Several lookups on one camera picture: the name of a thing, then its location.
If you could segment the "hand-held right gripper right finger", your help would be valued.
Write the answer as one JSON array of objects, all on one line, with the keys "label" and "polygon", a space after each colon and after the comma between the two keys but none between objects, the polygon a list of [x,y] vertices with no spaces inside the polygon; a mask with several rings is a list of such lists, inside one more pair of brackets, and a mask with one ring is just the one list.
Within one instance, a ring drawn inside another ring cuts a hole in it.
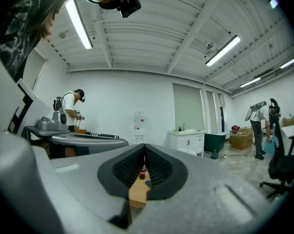
[{"label": "hand-held right gripper right finger", "polygon": [[148,200],[131,234],[256,234],[275,214],[275,204],[216,161],[158,148],[181,161],[188,177],[171,198]]}]

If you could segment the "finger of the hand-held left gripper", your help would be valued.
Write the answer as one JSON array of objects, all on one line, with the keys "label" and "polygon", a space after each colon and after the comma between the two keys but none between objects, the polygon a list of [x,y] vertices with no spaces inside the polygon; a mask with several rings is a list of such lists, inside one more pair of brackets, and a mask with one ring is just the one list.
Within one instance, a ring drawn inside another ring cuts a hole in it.
[{"label": "finger of the hand-held left gripper", "polygon": [[120,140],[120,141],[126,141],[121,138],[112,138],[112,137],[106,137],[106,136],[93,136],[93,135],[84,135],[84,134],[75,134],[75,133],[67,133],[67,134],[60,134],[60,135],[54,135],[51,136],[51,140],[53,142],[64,142],[64,141],[77,141],[82,139],[88,139],[88,140]]},{"label": "finger of the hand-held left gripper", "polygon": [[75,156],[85,156],[91,154],[102,153],[122,147],[128,146],[128,142],[123,139],[98,139],[75,143],[52,143],[50,146],[50,158],[67,157],[65,150],[73,148]]}]

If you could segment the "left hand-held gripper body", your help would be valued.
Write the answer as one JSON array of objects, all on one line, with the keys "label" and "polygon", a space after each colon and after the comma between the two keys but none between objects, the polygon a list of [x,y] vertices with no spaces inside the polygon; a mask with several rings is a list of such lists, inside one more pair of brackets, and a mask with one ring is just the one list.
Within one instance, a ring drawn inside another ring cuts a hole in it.
[{"label": "left hand-held gripper body", "polygon": [[54,111],[46,105],[22,79],[18,80],[17,87],[24,97],[12,117],[8,131],[27,140],[31,134],[47,138],[69,132],[63,112]]}]

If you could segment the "wooden coffee table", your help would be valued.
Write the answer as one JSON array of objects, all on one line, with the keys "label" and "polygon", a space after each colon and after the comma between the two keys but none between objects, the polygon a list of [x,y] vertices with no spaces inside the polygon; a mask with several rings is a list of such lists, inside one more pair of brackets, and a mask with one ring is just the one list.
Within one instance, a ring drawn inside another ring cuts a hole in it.
[{"label": "wooden coffee table", "polygon": [[130,206],[136,208],[144,208],[147,201],[147,193],[150,189],[146,186],[145,180],[150,179],[148,171],[146,172],[146,177],[144,180],[139,179],[139,175],[135,182],[129,189],[129,203]]}]

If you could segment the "clear water jug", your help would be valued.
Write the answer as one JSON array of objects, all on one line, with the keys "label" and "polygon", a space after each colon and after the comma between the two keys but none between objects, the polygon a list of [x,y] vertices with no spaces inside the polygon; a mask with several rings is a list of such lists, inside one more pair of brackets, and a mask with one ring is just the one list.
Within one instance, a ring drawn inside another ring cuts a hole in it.
[{"label": "clear water jug", "polygon": [[137,111],[134,114],[134,130],[140,131],[145,128],[145,116],[143,111]]}]

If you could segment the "white flower-shaped chair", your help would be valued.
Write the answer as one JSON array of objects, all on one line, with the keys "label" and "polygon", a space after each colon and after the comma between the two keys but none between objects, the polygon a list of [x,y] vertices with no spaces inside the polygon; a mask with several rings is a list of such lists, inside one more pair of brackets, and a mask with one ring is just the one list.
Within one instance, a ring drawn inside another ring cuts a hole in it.
[{"label": "white flower-shaped chair", "polygon": [[197,156],[196,152],[189,150],[189,149],[186,149],[186,148],[178,148],[178,151]]}]

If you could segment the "dark green bin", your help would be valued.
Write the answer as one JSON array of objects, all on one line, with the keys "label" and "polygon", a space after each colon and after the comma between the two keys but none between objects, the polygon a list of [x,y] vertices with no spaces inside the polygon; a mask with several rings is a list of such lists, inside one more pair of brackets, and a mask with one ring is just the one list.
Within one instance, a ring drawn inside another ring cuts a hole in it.
[{"label": "dark green bin", "polygon": [[210,153],[219,153],[225,144],[226,133],[205,134],[204,135],[204,151]]}]

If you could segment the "white sink cabinet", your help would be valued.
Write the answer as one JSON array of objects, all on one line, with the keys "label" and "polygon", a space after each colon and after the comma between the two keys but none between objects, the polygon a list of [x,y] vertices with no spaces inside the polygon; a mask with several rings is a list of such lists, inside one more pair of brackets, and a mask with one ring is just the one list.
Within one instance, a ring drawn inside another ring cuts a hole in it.
[{"label": "white sink cabinet", "polygon": [[196,152],[197,156],[204,156],[204,135],[205,131],[195,129],[169,131],[168,146],[176,150],[186,148]]}]

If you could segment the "large cardboard box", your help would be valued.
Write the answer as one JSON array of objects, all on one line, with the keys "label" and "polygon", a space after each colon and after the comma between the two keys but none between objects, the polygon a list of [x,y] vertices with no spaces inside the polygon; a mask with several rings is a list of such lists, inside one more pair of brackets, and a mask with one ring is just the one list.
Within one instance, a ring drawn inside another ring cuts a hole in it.
[{"label": "large cardboard box", "polygon": [[239,150],[244,150],[252,145],[253,137],[254,133],[252,128],[240,128],[230,138],[231,147]]}]

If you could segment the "black office chair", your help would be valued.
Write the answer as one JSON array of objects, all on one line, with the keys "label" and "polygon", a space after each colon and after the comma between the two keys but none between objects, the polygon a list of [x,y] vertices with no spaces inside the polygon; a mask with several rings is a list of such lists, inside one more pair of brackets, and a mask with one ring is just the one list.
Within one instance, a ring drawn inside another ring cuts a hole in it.
[{"label": "black office chair", "polygon": [[269,162],[268,174],[271,179],[278,179],[280,183],[275,184],[263,181],[259,184],[260,188],[264,185],[273,188],[273,191],[269,193],[266,198],[289,192],[292,187],[286,186],[286,184],[291,184],[294,180],[294,155],[292,154],[294,148],[294,135],[288,137],[291,144],[289,152],[286,155],[279,125],[280,107],[275,99],[271,98],[270,101],[269,123],[270,127],[272,128],[274,126],[275,129],[274,134],[269,135],[268,137],[268,143],[272,144],[272,147],[274,148],[274,155]]}]

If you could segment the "teal board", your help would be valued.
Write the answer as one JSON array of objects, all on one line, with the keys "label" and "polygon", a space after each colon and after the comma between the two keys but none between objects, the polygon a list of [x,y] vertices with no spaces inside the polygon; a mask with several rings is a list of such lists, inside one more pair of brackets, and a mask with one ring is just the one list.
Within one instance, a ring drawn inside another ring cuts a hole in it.
[{"label": "teal board", "polygon": [[271,142],[268,140],[265,141],[263,151],[268,154],[273,155],[275,153],[275,148],[279,147],[278,138],[276,136],[272,136]]}]

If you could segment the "person's black printed shirt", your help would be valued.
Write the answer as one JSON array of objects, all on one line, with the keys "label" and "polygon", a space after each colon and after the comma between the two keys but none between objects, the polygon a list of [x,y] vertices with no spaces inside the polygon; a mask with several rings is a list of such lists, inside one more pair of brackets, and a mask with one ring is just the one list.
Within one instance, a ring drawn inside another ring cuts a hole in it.
[{"label": "person's black printed shirt", "polygon": [[46,0],[14,0],[0,25],[0,60],[10,77],[22,77],[29,54],[42,38]]}]

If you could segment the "grey roller blind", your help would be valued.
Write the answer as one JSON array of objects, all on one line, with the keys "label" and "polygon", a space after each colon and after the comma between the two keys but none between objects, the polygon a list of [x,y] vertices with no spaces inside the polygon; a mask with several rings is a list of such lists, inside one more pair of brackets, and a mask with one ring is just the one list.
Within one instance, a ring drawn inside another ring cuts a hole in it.
[{"label": "grey roller blind", "polygon": [[176,130],[205,130],[201,92],[197,88],[173,84]]}]

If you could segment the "ceiling tube light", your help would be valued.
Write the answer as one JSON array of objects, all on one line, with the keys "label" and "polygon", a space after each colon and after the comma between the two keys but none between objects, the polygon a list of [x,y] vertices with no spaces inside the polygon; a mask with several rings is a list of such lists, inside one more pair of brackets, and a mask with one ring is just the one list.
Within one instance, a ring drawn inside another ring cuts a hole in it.
[{"label": "ceiling tube light", "polygon": [[84,48],[86,50],[92,49],[93,45],[85,29],[76,0],[68,0],[65,3],[65,7]]},{"label": "ceiling tube light", "polygon": [[240,88],[247,87],[247,86],[249,86],[249,85],[251,85],[251,84],[254,84],[254,83],[256,83],[256,82],[258,82],[258,81],[260,81],[260,80],[261,80],[261,77],[257,77],[257,78],[255,78],[255,79],[249,81],[249,82],[246,82],[246,83],[240,85]]},{"label": "ceiling tube light", "polygon": [[230,41],[228,41],[220,50],[218,50],[206,63],[207,67],[211,67],[224,57],[231,49],[240,43],[240,37],[235,35]]},{"label": "ceiling tube light", "polygon": [[290,65],[292,65],[292,64],[294,64],[294,58],[291,59],[290,61],[288,61],[288,62],[282,64],[282,65],[280,66],[280,69],[287,68],[288,66],[290,66]]}]

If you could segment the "white desk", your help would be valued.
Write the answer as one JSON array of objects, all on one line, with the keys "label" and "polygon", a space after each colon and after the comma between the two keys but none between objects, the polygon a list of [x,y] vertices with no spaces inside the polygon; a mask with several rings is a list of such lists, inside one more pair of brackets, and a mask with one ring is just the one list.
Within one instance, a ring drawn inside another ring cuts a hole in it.
[{"label": "white desk", "polygon": [[289,139],[289,137],[291,137],[293,135],[294,135],[294,125],[281,128],[281,136],[282,136],[282,141],[283,141],[283,145],[284,145],[285,155],[288,155],[288,153],[289,153],[290,145],[292,142]]}]

